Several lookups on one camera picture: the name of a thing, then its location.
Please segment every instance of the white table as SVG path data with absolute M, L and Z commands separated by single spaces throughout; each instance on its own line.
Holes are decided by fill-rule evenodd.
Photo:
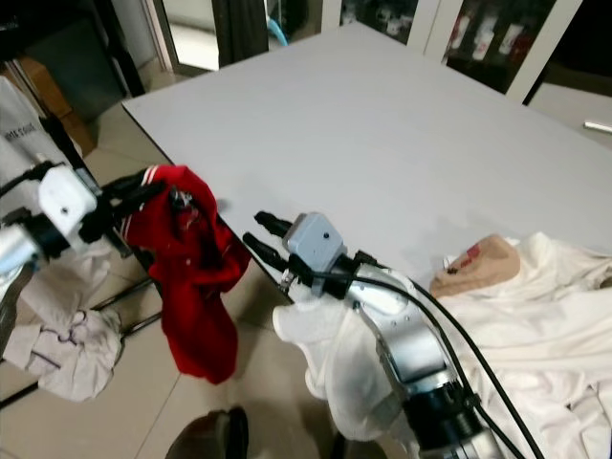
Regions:
M 612 251 L 609 150 L 358 24 L 124 107 L 240 236 L 318 210 L 424 281 L 492 232 Z

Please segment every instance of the red garment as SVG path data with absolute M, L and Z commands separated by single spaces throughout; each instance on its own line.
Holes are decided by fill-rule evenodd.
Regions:
M 249 264 L 249 252 L 220 220 L 208 186 L 185 166 L 159 165 L 143 184 L 164 181 L 165 190 L 123 222 L 134 246 L 155 252 L 149 274 L 162 285 L 162 329 L 181 373 L 221 383 L 236 367 L 238 335 L 220 294 Z M 177 210 L 175 188 L 192 197 Z

